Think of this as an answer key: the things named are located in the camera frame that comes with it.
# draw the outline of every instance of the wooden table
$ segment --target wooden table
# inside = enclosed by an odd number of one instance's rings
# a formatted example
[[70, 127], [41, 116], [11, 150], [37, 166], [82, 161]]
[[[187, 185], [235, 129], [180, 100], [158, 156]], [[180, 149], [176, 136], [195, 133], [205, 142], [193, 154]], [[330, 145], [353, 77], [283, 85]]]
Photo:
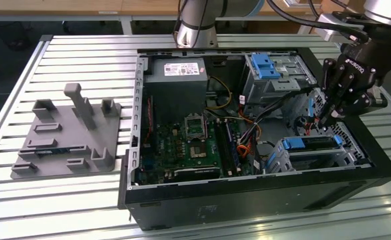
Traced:
[[[314, 19], [310, 7], [282, 9], [306, 19]], [[0, 0], [0, 21], [121, 21], [125, 35], [132, 34], [132, 21], [176, 20], [179, 0]], [[268, 4], [252, 17], [223, 17], [219, 21], [283, 21]], [[308, 33], [303, 27], [300, 33]]]

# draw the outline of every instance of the blue latch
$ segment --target blue latch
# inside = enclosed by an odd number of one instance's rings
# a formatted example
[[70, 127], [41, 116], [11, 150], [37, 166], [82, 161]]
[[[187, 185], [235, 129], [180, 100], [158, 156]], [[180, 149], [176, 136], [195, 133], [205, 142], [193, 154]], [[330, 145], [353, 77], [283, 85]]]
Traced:
[[287, 138], [283, 140], [284, 149], [303, 149], [306, 147], [302, 138]]
[[308, 116], [310, 117], [315, 117], [315, 100], [314, 100], [314, 98], [311, 97], [310, 99], [308, 99]]
[[343, 139], [342, 139], [341, 136], [335, 135], [334, 136], [334, 139], [335, 139], [335, 141], [336, 141], [336, 143], [338, 143], [339, 146], [343, 145]]
[[266, 53], [252, 54], [252, 62], [260, 73], [260, 79], [279, 79], [282, 77], [276, 71], [274, 61], [271, 61]]

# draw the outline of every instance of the green motherboard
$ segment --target green motherboard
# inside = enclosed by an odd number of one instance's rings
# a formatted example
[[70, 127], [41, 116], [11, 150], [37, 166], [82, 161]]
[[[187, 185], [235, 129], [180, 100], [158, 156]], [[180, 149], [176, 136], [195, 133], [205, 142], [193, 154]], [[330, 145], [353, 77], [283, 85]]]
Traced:
[[[188, 120], [157, 125], [156, 137], [152, 140], [154, 151], [142, 155], [142, 185], [168, 183], [177, 170], [216, 170], [217, 177], [231, 177], [232, 173], [227, 168], [235, 167], [237, 163], [239, 168], [233, 169], [240, 172], [233, 172], [233, 176], [248, 173], [250, 166], [240, 164], [239, 160], [233, 161], [231, 153], [223, 152], [223, 142], [217, 142], [223, 141], [217, 137], [219, 124], [224, 122]], [[239, 123], [235, 120], [227, 121], [227, 126], [229, 131], [223, 134], [232, 139], [235, 146], [240, 136]]]

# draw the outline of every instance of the ram slot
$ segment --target ram slot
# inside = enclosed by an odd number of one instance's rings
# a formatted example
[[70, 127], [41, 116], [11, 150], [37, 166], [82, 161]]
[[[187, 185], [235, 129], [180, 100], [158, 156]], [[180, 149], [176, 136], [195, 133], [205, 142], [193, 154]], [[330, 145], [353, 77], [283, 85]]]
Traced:
[[229, 150], [228, 130], [224, 122], [215, 123], [215, 135], [224, 175], [231, 177], [237, 172], [237, 169], [233, 163], [233, 155]]

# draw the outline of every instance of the wire bundle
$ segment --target wire bundle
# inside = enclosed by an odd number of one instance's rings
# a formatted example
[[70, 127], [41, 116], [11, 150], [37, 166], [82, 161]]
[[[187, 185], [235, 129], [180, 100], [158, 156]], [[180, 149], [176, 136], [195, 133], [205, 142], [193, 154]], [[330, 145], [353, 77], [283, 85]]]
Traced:
[[259, 123], [263, 121], [264, 117], [268, 116], [275, 110], [278, 110], [287, 99], [295, 97], [299, 94], [306, 94], [312, 90], [311, 87], [307, 87], [304, 89], [302, 89], [300, 91], [294, 91], [288, 94], [286, 94], [280, 99], [278, 99], [276, 101], [274, 101], [264, 109], [264, 111], [256, 116], [255, 120], [254, 120], [254, 124], [252, 127], [244, 132], [244, 134], [241, 135], [240, 138], [240, 144], [245, 144], [252, 135], [254, 135], [254, 130], [256, 129], [256, 127], [259, 126]]

